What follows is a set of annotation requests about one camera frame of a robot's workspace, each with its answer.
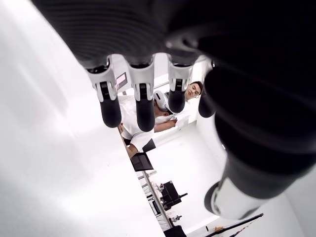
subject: white wall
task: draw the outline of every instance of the white wall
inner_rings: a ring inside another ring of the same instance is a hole
[[[0,236],[164,236],[84,69],[30,1],[0,1],[0,52]]]
[[[154,61],[154,75],[158,78],[168,74],[168,57],[165,53],[156,53]]]
[[[215,216],[204,208],[204,196],[221,173],[195,123],[155,139],[155,144],[157,148],[147,153],[158,172],[151,180],[158,184],[172,180],[180,195],[188,193],[172,207],[170,216],[183,216],[177,224],[186,233],[212,221]]]
[[[316,235],[316,168],[297,180],[286,192],[306,237]]]
[[[222,173],[226,163],[226,151],[217,135],[214,118],[215,116],[203,118],[198,114],[197,130],[212,153],[219,171]]]
[[[264,216],[239,233],[238,237],[304,237],[303,230],[284,194],[261,206],[251,217],[262,212]],[[239,221],[218,218],[206,225],[209,232],[203,226],[199,230],[188,234],[187,237],[204,237],[214,232],[216,226],[226,226],[237,222]],[[247,225],[226,231],[218,236],[229,237]]]

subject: white shirt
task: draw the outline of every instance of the white shirt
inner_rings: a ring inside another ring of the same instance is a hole
[[[189,120],[190,115],[191,105],[189,102],[186,101],[183,110],[177,114],[174,114],[174,116],[178,119],[176,123],[178,128],[182,128],[186,124],[186,121]]]
[[[142,131],[137,124],[136,101],[133,95],[118,96],[120,112],[122,114],[122,137],[131,140],[138,151],[149,142],[154,135],[154,129],[149,132]]]

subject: person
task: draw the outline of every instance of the person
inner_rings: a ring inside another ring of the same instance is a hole
[[[118,126],[118,130],[123,140],[123,143],[125,144],[128,156],[132,158],[137,152],[142,150],[142,148],[150,141],[154,134],[154,129],[152,129],[149,132],[144,132],[138,127],[136,115],[136,101],[134,96],[118,96],[118,101],[122,115],[121,124]],[[155,118],[161,116],[171,118],[170,115],[172,115],[171,111],[161,111],[156,101],[154,101],[154,113]]]
[[[180,113],[175,114],[174,120],[169,120],[168,122],[156,125],[154,127],[154,132],[162,132],[162,131],[171,129],[175,127],[178,120],[184,120],[185,118],[189,117],[190,104],[188,103],[188,101],[201,95],[202,90],[203,90],[203,84],[200,81],[194,81],[190,85],[188,85],[185,91],[186,103],[185,103],[184,109]]]

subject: man's hair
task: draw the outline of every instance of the man's hair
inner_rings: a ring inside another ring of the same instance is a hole
[[[167,112],[169,113],[169,115],[173,114],[173,112],[171,112],[169,109],[167,109]]]
[[[199,95],[201,95],[202,94],[202,91],[203,91],[203,83],[202,82],[200,82],[200,81],[194,81],[194,82],[192,82],[190,85],[192,85],[192,84],[198,84],[198,86],[199,86],[199,88],[201,89],[201,93],[199,94]]]

